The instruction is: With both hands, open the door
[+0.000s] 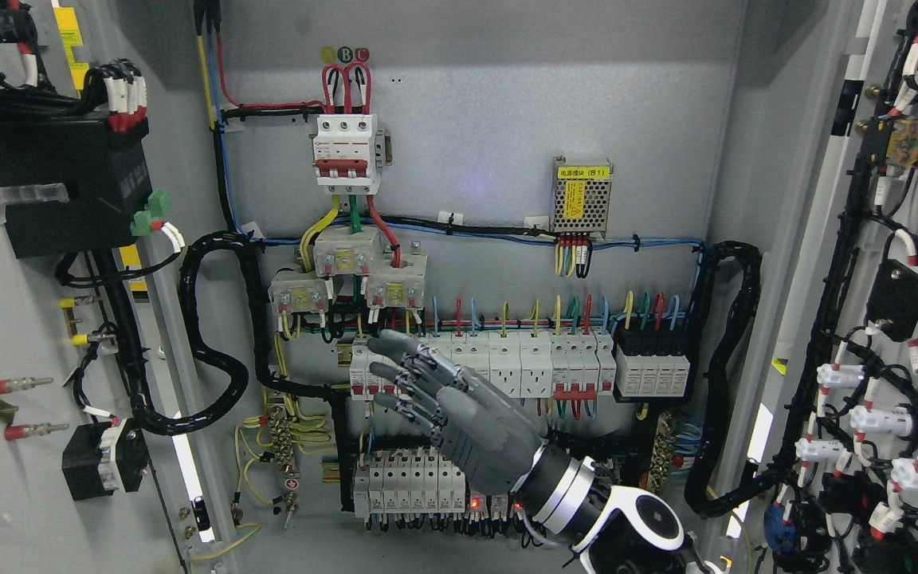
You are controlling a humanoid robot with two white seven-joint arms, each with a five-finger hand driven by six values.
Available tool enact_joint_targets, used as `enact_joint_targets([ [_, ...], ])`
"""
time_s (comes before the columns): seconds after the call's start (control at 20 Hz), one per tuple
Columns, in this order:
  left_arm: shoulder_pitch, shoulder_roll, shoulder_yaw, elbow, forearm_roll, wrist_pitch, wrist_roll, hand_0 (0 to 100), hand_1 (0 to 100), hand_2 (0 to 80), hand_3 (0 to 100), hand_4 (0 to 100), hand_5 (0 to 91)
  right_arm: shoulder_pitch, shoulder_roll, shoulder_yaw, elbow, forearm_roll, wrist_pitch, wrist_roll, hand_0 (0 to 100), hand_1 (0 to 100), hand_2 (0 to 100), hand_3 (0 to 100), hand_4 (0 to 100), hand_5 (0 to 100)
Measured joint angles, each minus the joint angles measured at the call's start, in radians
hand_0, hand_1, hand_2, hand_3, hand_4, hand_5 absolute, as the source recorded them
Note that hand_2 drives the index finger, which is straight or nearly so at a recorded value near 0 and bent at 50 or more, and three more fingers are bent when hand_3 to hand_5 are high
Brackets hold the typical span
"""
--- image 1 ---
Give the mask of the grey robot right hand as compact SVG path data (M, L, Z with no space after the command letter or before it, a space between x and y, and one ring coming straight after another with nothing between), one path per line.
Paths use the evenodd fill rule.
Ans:
M487 379L398 332L383 330L367 346L389 360L369 371L401 392L379 392L375 403L426 434L474 490L492 497L514 493L529 501L555 488L563 466L546 460L538 428Z

